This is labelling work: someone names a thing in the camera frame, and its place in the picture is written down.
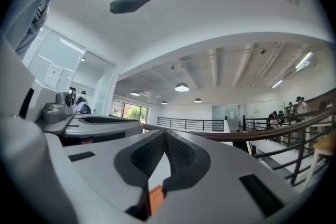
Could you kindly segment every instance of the table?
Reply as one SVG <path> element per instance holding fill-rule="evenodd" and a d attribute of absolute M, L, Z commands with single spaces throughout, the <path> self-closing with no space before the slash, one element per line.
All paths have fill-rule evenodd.
<path fill-rule="evenodd" d="M 336 149 L 336 133 L 334 132 L 324 137 L 319 142 L 315 143 L 313 145 L 313 148 L 315 149 L 314 156 L 313 156 L 313 160 L 311 162 L 311 165 L 310 165 L 310 168 L 307 174 L 306 181 L 304 182 L 305 185 L 303 189 L 306 189 L 306 187 L 309 184 L 309 181 L 314 173 L 314 168 L 316 166 L 319 154 L 329 155 L 329 156 L 333 155 L 333 152 Z"/>

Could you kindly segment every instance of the orange object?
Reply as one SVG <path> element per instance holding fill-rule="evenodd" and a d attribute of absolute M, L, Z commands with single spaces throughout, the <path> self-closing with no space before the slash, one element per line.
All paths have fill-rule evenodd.
<path fill-rule="evenodd" d="M 149 191 L 149 204 L 151 207 L 151 214 L 161 206 L 164 200 L 164 195 L 162 191 L 162 186 L 157 185 Z"/>

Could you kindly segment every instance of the window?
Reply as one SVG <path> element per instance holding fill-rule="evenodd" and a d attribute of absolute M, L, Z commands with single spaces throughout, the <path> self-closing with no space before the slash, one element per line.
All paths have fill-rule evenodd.
<path fill-rule="evenodd" d="M 142 123 L 146 123 L 148 108 L 145 108 L 144 106 L 115 101 L 111 115 L 125 119 L 138 120 Z"/>

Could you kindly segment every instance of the balcony railing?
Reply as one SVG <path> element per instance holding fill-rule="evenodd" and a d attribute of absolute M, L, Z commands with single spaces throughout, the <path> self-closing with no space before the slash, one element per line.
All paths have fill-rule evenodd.
<path fill-rule="evenodd" d="M 224 120 L 187 120 L 157 117 L 158 126 L 173 129 L 198 130 L 198 131 L 224 131 Z"/>
<path fill-rule="evenodd" d="M 262 154 L 256 154 L 255 152 L 252 154 L 252 157 L 254 158 L 263 158 L 268 156 L 273 156 L 277 154 L 281 154 L 284 152 L 292 151 L 292 150 L 298 150 L 298 158 L 294 159 L 290 162 L 280 164 L 274 167 L 271 167 L 272 170 L 278 170 L 281 168 L 288 167 L 290 165 L 295 164 L 294 172 L 290 175 L 286 176 L 285 179 L 290 180 L 290 184 L 293 186 L 298 186 L 299 184 L 303 183 L 306 178 L 300 179 L 299 181 L 296 181 L 299 174 L 303 173 L 304 171 L 307 171 L 310 168 L 310 165 L 301 168 L 302 160 L 306 159 L 307 157 L 314 154 L 314 149 L 308 147 L 309 143 L 315 143 L 319 139 L 321 139 L 324 136 L 327 136 L 328 134 L 331 134 L 334 132 L 334 129 L 336 127 L 335 123 L 335 114 L 336 114 L 336 108 L 329 108 L 322 113 L 315 113 L 314 117 L 298 122 L 295 124 L 286 124 L 282 128 L 278 129 L 265 129 L 262 131 L 256 131 L 256 132 L 247 132 L 247 133 L 205 133 L 205 132 L 195 132 L 195 131 L 188 131 L 188 133 L 199 135 L 201 137 L 219 141 L 219 142 L 247 142 L 247 141 L 257 141 L 257 140 L 267 140 L 267 139 L 278 139 L 282 141 L 285 137 L 289 138 L 291 134 L 295 133 L 296 137 L 295 139 L 292 137 L 292 142 L 289 143 L 290 139 L 288 141 L 285 141 L 287 143 L 287 147 L 273 151 L 273 152 L 267 152 Z M 324 125 L 328 123 L 329 126 L 327 126 L 324 130 L 320 132 L 308 132 L 307 130 L 309 127 L 319 124 L 320 122 L 323 122 Z M 146 130 L 156 130 L 156 129 L 164 129 L 164 130 L 174 130 L 174 127 L 170 127 L 170 124 L 168 126 L 155 126 L 155 125 L 143 125 L 144 129 Z M 325 165 L 329 161 L 328 156 L 323 156 L 319 159 L 319 161 L 325 159 L 325 162 L 323 165 L 321 165 L 314 174 L 321 171 Z"/>

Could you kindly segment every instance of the light blue shirt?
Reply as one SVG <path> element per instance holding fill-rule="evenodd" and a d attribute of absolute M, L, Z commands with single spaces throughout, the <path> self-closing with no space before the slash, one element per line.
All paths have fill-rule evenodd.
<path fill-rule="evenodd" d="M 5 39 L 23 59 L 47 19 L 50 0 L 12 0 L 0 31 Z M 38 9 L 42 10 L 37 17 Z"/>

